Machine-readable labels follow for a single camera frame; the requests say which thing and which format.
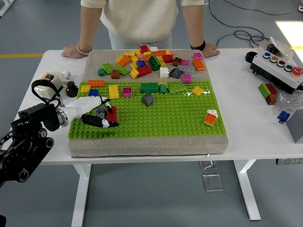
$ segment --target black wristband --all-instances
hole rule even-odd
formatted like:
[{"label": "black wristband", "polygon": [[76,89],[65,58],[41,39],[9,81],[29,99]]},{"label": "black wristband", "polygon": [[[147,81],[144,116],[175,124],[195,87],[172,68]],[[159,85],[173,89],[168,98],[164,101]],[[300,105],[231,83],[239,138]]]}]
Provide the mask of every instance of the black wristband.
[{"label": "black wristband", "polygon": [[192,50],[200,50],[200,51],[202,51],[202,50],[204,50],[205,46],[206,46],[206,43],[205,43],[205,40],[203,40],[203,44],[201,46],[198,46],[198,47],[192,47],[192,46],[190,46],[190,48]]}]

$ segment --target robotic arm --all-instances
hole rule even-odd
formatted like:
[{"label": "robotic arm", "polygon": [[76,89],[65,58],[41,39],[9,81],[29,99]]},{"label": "robotic arm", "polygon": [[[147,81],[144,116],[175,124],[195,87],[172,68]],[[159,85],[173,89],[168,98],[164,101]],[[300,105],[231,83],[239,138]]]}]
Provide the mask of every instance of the robotic arm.
[{"label": "robotic arm", "polygon": [[41,122],[49,131],[69,125],[74,118],[102,128],[119,126],[117,122],[86,114],[99,105],[105,105],[111,111],[109,101],[106,97],[88,96],[66,106],[61,104],[55,107],[45,102],[18,112],[20,118],[11,124],[12,130],[0,139],[0,146],[11,138],[13,140],[7,150],[0,150],[0,187],[6,181],[25,182],[53,147],[54,140],[47,137],[47,130]]}]

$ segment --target hand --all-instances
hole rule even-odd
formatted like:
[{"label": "hand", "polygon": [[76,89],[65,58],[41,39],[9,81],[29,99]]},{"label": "hand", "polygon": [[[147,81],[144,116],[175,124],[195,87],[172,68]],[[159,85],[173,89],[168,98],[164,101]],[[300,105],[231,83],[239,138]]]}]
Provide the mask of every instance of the hand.
[{"label": "hand", "polygon": [[212,45],[212,44],[206,44],[204,50],[202,51],[203,56],[205,58],[210,58],[213,56],[216,56],[220,53],[220,51],[217,50],[218,46]]},{"label": "hand", "polygon": [[70,46],[65,46],[65,47],[63,47],[63,49],[65,51],[61,53],[62,57],[70,57],[70,58],[74,58],[74,59],[80,59],[80,58],[86,57],[85,55],[80,54],[78,52],[76,44],[72,44]]}]

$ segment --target person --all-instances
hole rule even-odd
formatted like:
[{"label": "person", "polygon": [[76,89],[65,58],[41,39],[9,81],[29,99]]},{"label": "person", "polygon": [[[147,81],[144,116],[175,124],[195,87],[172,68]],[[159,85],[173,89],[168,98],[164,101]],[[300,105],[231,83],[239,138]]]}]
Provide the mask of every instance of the person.
[{"label": "person", "polygon": [[[204,0],[180,0],[180,4],[191,48],[201,50],[206,58],[218,55],[217,46],[204,41]],[[108,29],[114,50],[134,50],[144,44],[171,49],[177,14],[177,0],[81,0],[79,43],[65,46],[61,56],[87,56],[99,20]]]}]

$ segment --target emergency stop button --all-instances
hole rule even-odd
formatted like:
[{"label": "emergency stop button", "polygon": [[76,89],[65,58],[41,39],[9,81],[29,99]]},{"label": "emergency stop button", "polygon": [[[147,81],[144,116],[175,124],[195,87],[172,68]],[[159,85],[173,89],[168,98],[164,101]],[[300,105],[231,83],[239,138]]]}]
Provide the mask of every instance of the emergency stop button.
[{"label": "emergency stop button", "polygon": [[302,73],[303,73],[303,69],[301,67],[293,67],[293,69],[292,69],[292,75],[294,77],[299,77],[299,76],[302,75]]}]

